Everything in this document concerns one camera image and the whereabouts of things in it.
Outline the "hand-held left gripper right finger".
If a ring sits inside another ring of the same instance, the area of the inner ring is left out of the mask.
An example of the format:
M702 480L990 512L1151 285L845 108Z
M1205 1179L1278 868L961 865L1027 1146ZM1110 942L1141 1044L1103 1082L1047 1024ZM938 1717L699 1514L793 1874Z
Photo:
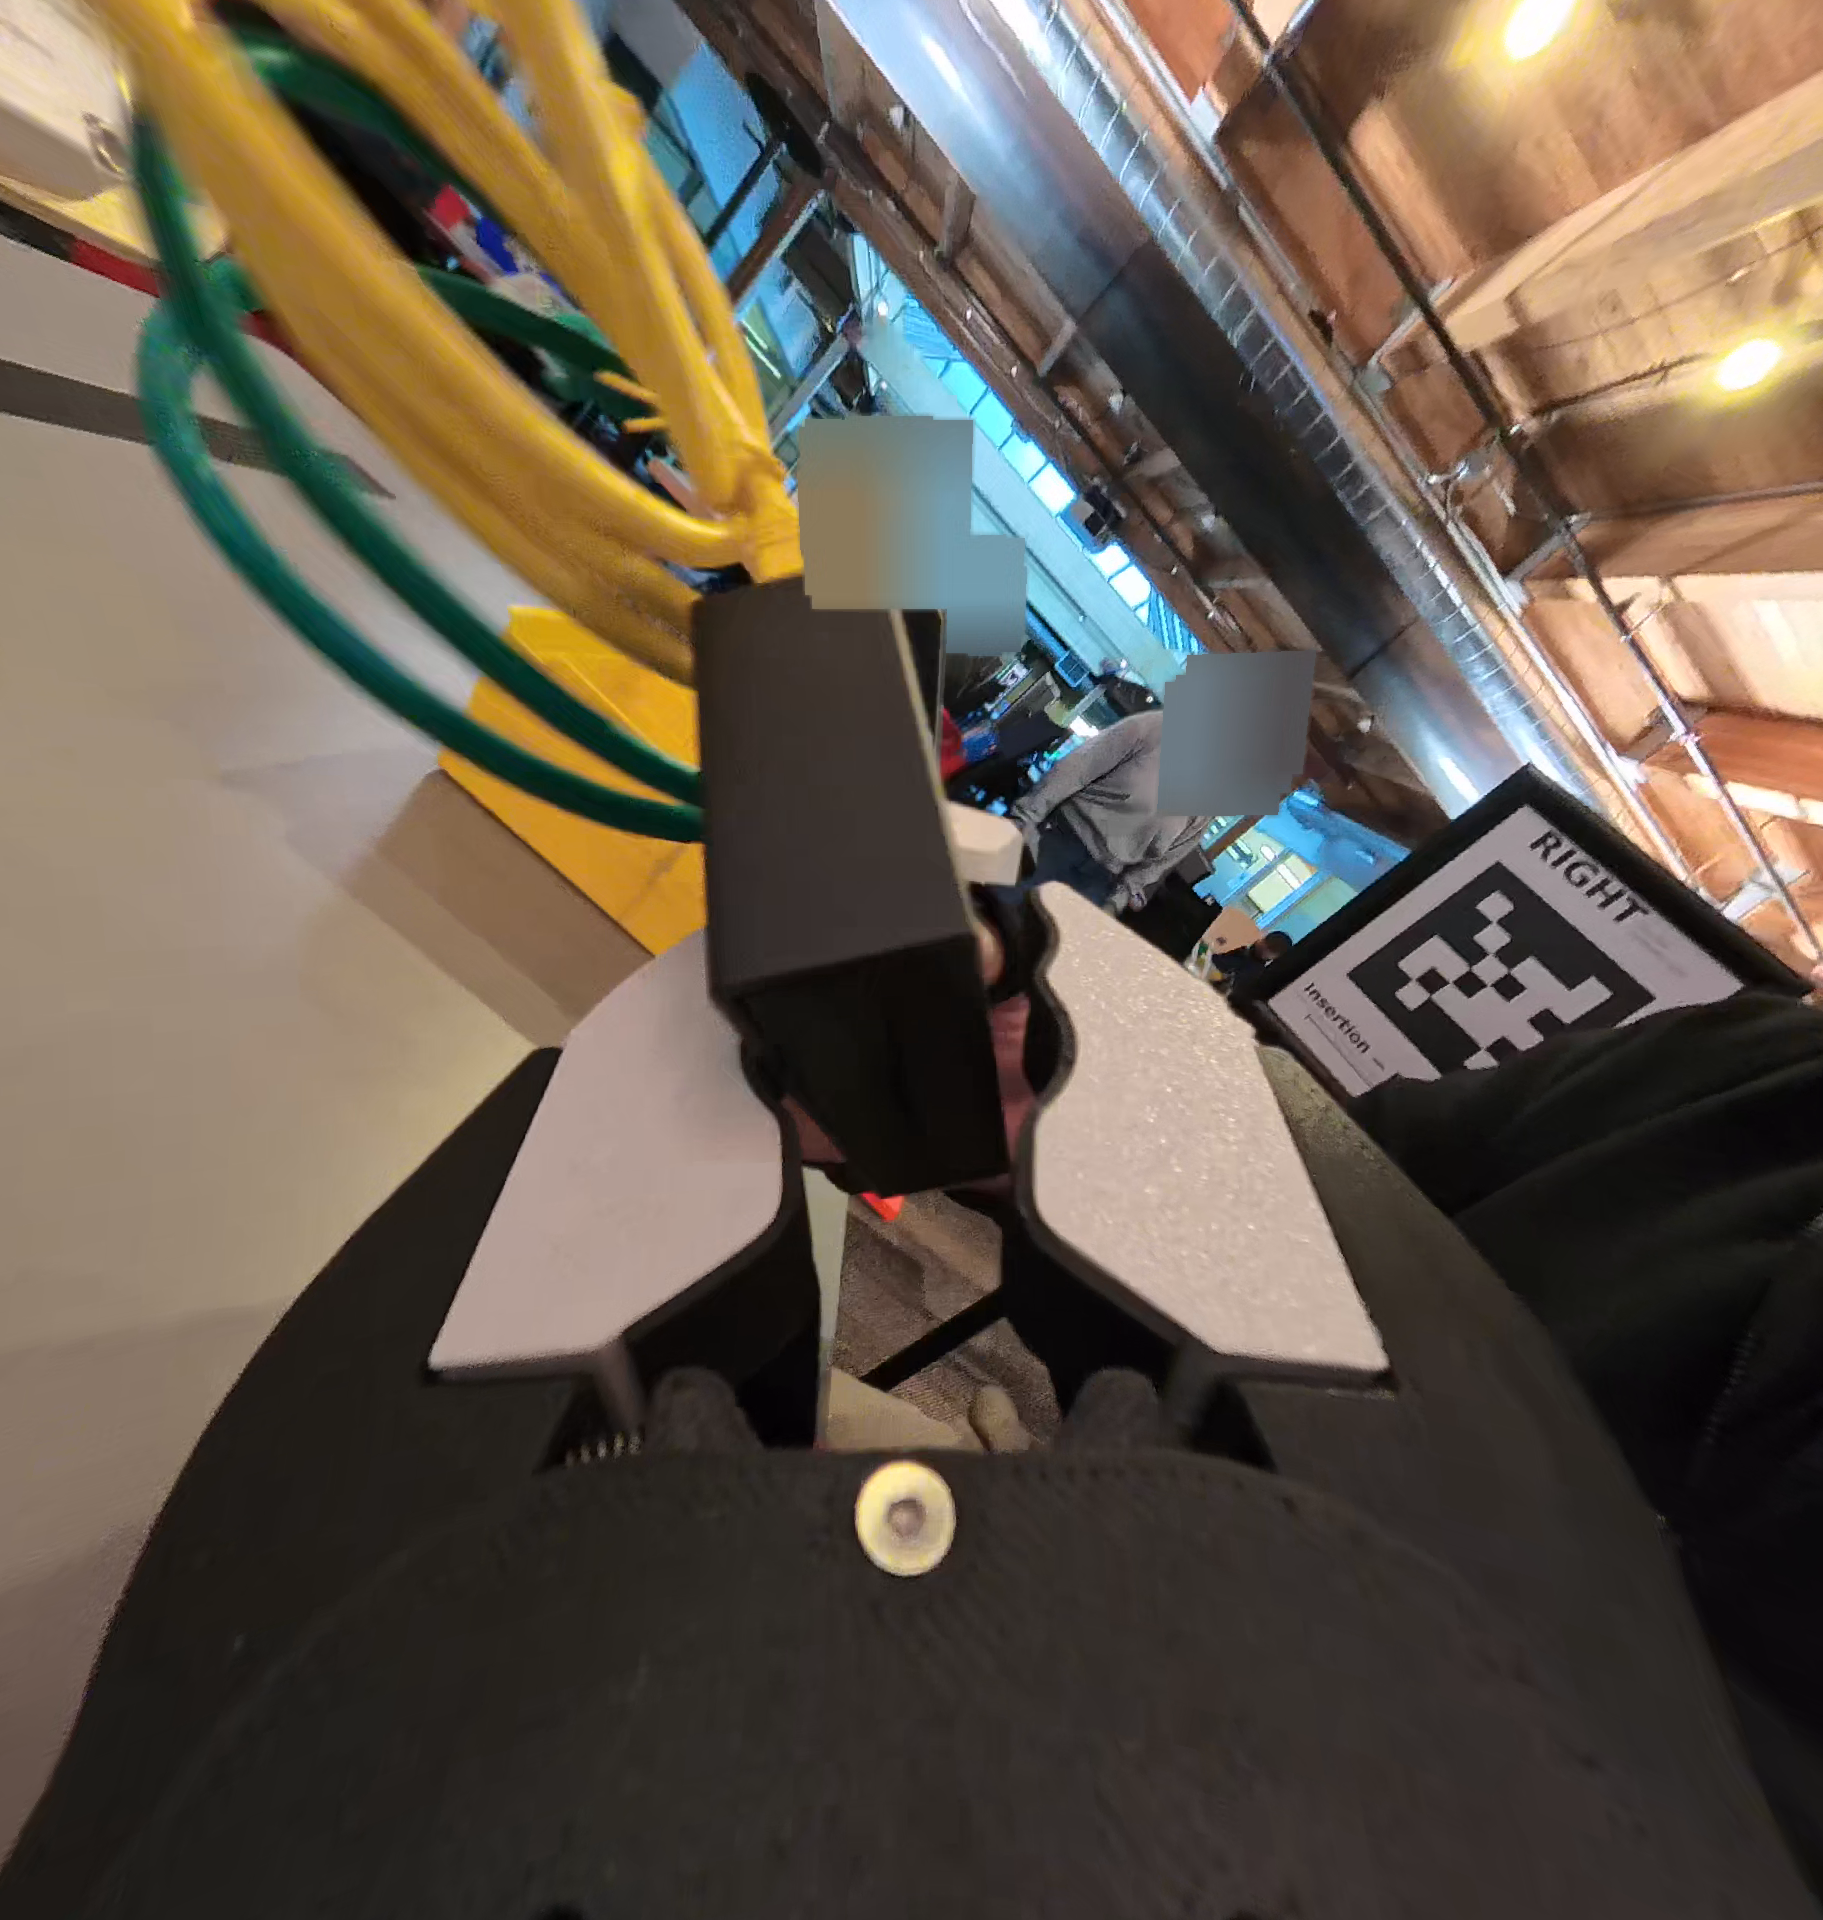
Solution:
M1364 1389L1387 1357L1262 1062L1193 972L1051 882L1030 1032L1054 1068L1020 1135L1017 1251L1174 1357Z

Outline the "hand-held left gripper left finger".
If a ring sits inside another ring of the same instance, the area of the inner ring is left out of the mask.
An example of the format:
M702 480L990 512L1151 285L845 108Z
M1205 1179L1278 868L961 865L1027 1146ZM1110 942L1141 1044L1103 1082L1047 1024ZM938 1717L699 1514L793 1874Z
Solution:
M621 1430L662 1377L705 1369L762 1445L814 1445L822 1293L802 1170L712 1004L699 932L558 1049L425 1365L452 1382L589 1380Z

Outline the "black network switch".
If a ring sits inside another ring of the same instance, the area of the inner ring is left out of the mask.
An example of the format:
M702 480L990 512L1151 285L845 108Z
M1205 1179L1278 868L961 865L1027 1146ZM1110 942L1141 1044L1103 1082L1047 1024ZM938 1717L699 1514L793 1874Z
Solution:
M754 1089L852 1187L1003 1177L979 938L903 617L801 579L694 613L706 972Z

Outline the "yellow divided plastic bin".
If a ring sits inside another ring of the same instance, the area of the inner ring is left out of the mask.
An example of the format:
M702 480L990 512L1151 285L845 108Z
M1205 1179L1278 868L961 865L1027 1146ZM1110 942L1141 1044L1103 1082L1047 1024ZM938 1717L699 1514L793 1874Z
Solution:
M696 763L698 698L689 688L635 664L553 608L511 608L506 636L577 703L662 755ZM614 791L646 798L637 780L555 732L495 683L477 681L467 711L530 755ZM441 770L648 953L677 947L706 923L702 846L635 838L576 818L450 752L441 755Z

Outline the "person's leg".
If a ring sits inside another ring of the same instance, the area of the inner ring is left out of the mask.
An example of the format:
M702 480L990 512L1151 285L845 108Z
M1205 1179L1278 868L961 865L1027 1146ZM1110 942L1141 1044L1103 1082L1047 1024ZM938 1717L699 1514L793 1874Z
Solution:
M894 1393L831 1368L817 1447L829 1453L1027 1453L1034 1436L1014 1399L998 1385L979 1386L964 1425L919 1409Z

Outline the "black framed marker sign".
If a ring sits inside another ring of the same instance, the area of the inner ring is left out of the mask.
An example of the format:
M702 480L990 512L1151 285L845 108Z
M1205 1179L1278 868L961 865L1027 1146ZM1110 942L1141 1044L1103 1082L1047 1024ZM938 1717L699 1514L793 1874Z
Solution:
M1522 767L1254 980L1327 1091L1515 1060L1565 1032L1807 983L1603 817Z

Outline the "black tape strip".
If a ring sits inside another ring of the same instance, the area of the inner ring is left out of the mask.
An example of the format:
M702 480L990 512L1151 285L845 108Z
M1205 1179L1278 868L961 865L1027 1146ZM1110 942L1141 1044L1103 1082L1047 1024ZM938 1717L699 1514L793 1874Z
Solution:
M132 446L149 444L136 397L0 358L0 415ZM228 468L273 472L273 459L245 426L195 415L208 452Z

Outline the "white instruction sheet stand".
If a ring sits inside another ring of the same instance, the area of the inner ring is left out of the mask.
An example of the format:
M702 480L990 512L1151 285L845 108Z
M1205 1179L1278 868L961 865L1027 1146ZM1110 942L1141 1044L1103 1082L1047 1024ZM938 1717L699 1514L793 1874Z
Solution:
M131 83L86 4L0 3L0 178L86 200L131 168Z

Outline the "metal ventilation duct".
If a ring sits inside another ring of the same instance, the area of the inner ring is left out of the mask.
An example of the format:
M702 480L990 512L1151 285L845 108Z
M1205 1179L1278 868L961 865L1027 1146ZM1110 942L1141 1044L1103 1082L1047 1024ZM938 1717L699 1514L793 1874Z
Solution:
M1491 620L1341 425L1098 4L829 10L1445 808L1522 765L1570 780Z

